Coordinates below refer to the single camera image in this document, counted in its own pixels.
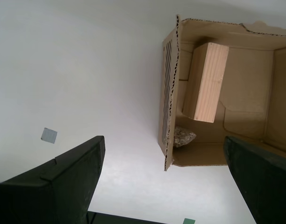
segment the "gray rock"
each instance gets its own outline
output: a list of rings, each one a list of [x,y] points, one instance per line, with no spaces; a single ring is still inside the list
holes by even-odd
[[[196,138],[196,135],[193,132],[188,129],[176,126],[174,130],[173,145],[175,147],[181,147],[189,144],[194,138]]]

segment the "white wall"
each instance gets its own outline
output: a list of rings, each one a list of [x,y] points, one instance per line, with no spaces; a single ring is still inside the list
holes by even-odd
[[[227,1],[0,1],[0,182],[104,135],[90,210],[255,223],[227,167],[164,172],[157,145],[161,42],[175,14],[286,28],[285,0]],[[40,140],[44,127],[58,131],[54,145]]]

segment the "black object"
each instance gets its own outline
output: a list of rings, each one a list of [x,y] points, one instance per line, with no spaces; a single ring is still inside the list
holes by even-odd
[[[0,224],[85,224],[105,156],[97,136],[0,183]]]
[[[88,212],[88,224],[160,224],[134,218],[112,216],[102,213]]]
[[[286,158],[234,137],[224,153],[257,224],[286,224]]]

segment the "light wooden block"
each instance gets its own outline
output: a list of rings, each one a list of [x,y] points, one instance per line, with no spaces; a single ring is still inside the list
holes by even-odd
[[[213,123],[226,67],[229,47],[206,43],[193,52],[183,114]]]

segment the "cardboard box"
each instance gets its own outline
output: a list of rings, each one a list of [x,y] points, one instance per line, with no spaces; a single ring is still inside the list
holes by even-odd
[[[229,46],[214,123],[182,114],[193,50],[207,42]],[[286,30],[265,25],[180,20],[163,42],[158,143],[164,169],[226,165],[225,136],[233,135],[286,157]],[[173,149],[174,127],[196,133]]]

